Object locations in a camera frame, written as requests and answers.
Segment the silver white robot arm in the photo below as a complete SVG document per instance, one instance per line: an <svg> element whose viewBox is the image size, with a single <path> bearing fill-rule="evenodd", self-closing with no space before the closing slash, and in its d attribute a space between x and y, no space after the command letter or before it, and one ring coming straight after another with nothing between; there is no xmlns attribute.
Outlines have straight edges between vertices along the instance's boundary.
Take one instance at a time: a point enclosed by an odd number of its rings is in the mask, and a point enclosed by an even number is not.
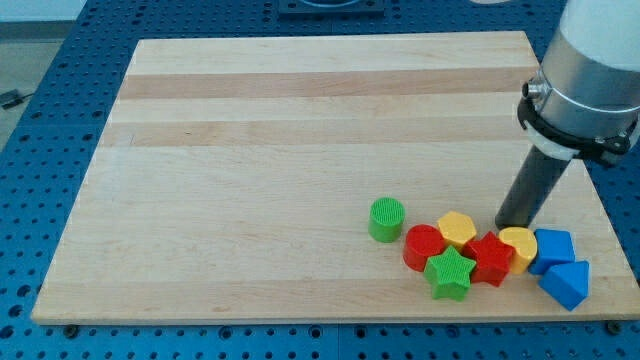
<svg viewBox="0 0 640 360"><path fill-rule="evenodd" d="M639 0L569 0L518 120L548 157L618 163L639 139Z"/></svg>

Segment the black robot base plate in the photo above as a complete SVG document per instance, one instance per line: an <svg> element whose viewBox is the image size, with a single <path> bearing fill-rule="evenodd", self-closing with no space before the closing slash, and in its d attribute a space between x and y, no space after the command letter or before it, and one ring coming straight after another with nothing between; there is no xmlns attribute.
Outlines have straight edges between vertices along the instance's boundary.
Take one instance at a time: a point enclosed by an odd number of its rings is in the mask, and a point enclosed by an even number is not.
<svg viewBox="0 0 640 360"><path fill-rule="evenodd" d="M280 17L383 15L384 0L277 0Z"/></svg>

